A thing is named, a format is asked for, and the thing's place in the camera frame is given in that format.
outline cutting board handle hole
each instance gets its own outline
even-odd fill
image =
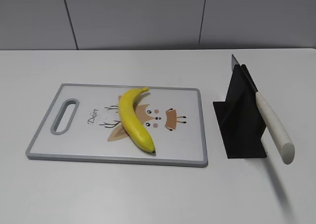
[[[68,131],[78,106],[79,101],[77,99],[64,101],[50,128],[52,134],[61,135]]]

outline banana tip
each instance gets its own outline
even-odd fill
[[[142,92],[144,93],[144,92],[148,92],[150,89],[149,89],[149,87],[143,87],[142,88]]]

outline yellow banana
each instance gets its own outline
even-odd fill
[[[119,101],[119,116],[120,121],[130,135],[136,145],[144,151],[155,153],[155,145],[152,137],[147,129],[141,124],[134,110],[134,103],[137,98],[144,92],[148,92],[149,88],[130,89]]]

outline knife holder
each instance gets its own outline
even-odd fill
[[[225,101],[213,102],[228,158],[265,158],[261,136],[266,128],[255,92],[235,65]]]

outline cutting board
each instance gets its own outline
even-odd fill
[[[35,133],[29,159],[205,167],[207,151],[198,89],[150,87],[135,104],[155,154],[138,148],[122,127],[118,104],[131,88],[62,84]],[[73,106],[65,121],[65,110]],[[63,130],[59,126],[66,124]]]

